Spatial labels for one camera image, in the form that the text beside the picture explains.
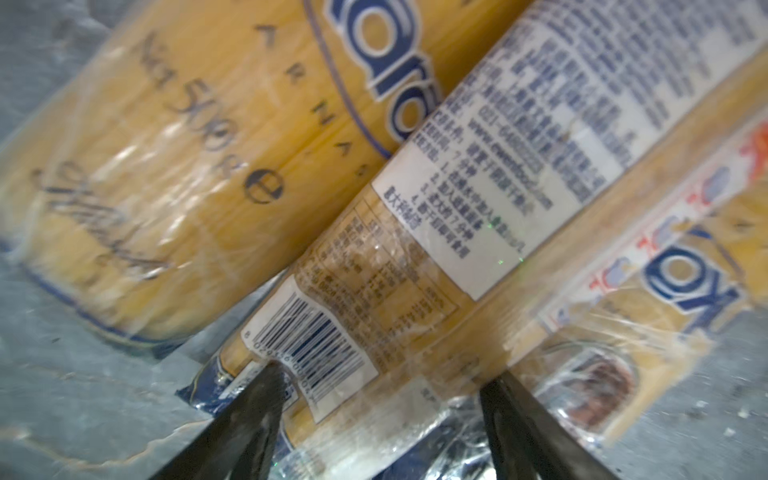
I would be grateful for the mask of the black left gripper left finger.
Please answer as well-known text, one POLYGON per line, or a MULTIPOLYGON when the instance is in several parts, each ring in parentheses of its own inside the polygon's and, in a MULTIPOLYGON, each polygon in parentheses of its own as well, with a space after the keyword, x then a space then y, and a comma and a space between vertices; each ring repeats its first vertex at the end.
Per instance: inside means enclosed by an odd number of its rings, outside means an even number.
POLYGON ((154 479, 266 479, 284 405, 284 368, 271 362, 154 479))

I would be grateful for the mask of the blue clear spaghetti bag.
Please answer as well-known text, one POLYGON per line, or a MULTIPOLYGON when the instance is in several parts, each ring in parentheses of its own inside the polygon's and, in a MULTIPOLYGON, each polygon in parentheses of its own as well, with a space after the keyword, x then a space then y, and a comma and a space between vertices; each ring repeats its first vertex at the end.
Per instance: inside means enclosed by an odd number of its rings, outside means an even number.
POLYGON ((180 396, 288 381, 275 474, 364 478, 758 173, 763 1, 536 1, 180 396))

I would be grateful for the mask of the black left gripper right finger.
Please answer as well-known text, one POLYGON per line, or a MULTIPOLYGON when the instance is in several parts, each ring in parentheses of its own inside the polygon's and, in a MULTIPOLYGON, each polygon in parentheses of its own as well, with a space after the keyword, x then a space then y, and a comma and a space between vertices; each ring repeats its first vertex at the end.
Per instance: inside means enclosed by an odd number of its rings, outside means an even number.
POLYGON ((485 385, 479 398, 499 479, 617 479, 511 373, 485 385))

